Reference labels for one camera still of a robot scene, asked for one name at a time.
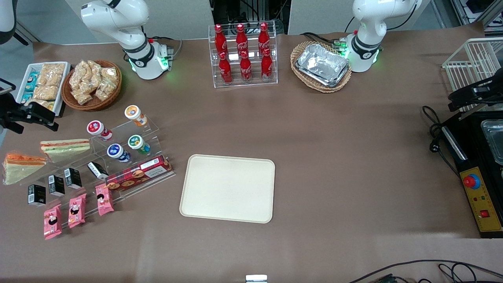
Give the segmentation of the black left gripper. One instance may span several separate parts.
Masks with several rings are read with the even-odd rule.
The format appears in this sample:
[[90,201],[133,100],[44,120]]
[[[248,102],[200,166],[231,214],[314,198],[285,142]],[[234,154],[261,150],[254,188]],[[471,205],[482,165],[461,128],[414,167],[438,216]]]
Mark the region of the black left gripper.
[[460,88],[449,95],[449,111],[467,112],[478,106],[476,103],[467,104],[475,100],[478,103],[502,103],[503,70],[488,78],[473,84],[471,88]]

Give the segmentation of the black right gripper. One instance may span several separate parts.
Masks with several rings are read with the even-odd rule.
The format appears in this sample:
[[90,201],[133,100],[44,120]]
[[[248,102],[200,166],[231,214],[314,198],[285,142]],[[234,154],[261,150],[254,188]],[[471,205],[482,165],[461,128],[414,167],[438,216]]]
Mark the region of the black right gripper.
[[43,125],[51,131],[58,131],[58,123],[43,120],[42,118],[55,118],[55,113],[38,103],[22,105],[16,102],[11,94],[0,95],[0,125],[3,129],[16,134],[23,134],[24,127],[17,122]]

